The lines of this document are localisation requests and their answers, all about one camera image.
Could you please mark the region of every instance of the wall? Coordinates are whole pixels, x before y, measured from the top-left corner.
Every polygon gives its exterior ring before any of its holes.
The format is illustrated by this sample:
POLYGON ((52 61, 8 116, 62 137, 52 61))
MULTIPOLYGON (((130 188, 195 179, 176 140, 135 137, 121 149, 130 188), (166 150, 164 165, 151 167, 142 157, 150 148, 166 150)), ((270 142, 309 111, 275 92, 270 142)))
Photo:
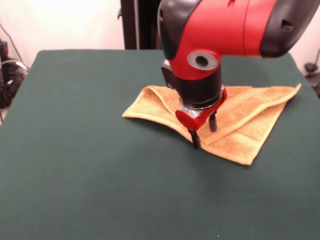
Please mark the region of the wall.
POLYGON ((320 48, 320 7, 317 9, 311 23, 305 30, 300 40, 291 49, 297 67, 305 73, 304 65, 308 62, 314 63, 320 48))
MULTIPOLYGON (((40 50, 124 49, 120 0, 0 0, 0 23, 23 62, 40 50)), ((8 40, 0 29, 0 37, 8 40)), ((9 46, 10 56, 17 54, 9 46)))

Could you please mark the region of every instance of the green tablecloth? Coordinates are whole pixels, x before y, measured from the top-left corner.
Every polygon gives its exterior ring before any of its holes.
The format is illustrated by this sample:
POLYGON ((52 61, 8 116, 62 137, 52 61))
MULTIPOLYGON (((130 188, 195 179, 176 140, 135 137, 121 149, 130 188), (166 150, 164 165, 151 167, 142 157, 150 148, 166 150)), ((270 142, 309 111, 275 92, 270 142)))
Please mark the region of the green tablecloth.
POLYGON ((227 85, 303 86, 251 167, 122 113, 161 51, 42 51, 0 127, 1 240, 318 240, 320 104, 289 55, 227 85))

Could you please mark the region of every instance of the towel fold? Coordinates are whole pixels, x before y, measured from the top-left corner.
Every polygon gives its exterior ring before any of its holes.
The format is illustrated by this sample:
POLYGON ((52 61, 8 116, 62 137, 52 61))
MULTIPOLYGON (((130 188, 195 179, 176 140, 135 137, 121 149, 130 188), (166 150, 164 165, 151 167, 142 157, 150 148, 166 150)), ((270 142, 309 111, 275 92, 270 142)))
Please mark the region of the towel fold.
MULTIPOLYGON (((300 88, 301 84, 296 87, 226 86, 227 99, 216 114, 217 131, 210 131, 208 121, 197 131, 201 148, 221 158, 251 165, 286 103, 300 88)), ((175 90, 165 86, 147 86, 122 117, 168 126, 191 142, 188 130, 175 116, 179 104, 175 90)))

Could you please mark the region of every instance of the black cable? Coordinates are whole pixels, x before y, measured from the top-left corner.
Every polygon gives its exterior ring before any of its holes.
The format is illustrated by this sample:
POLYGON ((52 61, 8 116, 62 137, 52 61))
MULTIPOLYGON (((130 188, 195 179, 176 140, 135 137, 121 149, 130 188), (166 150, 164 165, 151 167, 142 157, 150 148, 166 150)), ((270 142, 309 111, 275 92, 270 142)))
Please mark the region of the black cable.
POLYGON ((317 63, 318 63, 318 61, 319 61, 319 57, 320 57, 320 48, 319 48, 319 50, 318 50, 318 53, 317 53, 317 55, 316 55, 316 59, 315 59, 315 61, 314 61, 314 65, 313 65, 313 68, 312 68, 312 73, 316 70, 316 68, 317 68, 317 63))
POLYGON ((0 28, 1 28, 2 31, 5 33, 5 35, 7 35, 7 37, 10 39, 10 41, 11 41, 11 43, 12 43, 12 45, 13 45, 13 48, 14 48, 14 50, 16 51, 16 54, 18 55, 20 61, 23 63, 24 61, 22 61, 22 58, 21 58, 21 56, 20 56, 19 51, 18 51, 17 48, 16 48, 16 45, 15 45, 14 41, 12 40, 11 36, 9 35, 9 33, 7 33, 7 31, 5 30, 4 26, 2 26, 1 22, 0 22, 0 28))
MULTIPOLYGON (((317 56, 316 56, 316 59, 315 59, 314 65, 313 65, 312 73, 316 70, 317 63, 318 63, 318 61, 319 61, 319 57, 320 57, 320 48, 319 48, 319 50, 318 50, 318 54, 317 54, 317 56)), ((314 90, 317 92, 319 87, 320 87, 320 81, 319 81, 319 83, 314 87, 314 90)))

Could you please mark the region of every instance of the red robot arm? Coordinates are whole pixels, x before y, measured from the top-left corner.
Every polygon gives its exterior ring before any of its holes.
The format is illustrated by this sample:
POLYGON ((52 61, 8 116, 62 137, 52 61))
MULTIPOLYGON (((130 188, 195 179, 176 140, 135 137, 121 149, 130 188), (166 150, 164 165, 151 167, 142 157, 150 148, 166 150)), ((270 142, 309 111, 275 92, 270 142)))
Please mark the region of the red robot arm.
POLYGON ((277 58, 298 41, 320 0, 162 0, 158 31, 166 85, 180 96, 177 119, 188 128, 193 146, 197 130, 227 98, 222 83, 224 55, 277 58))

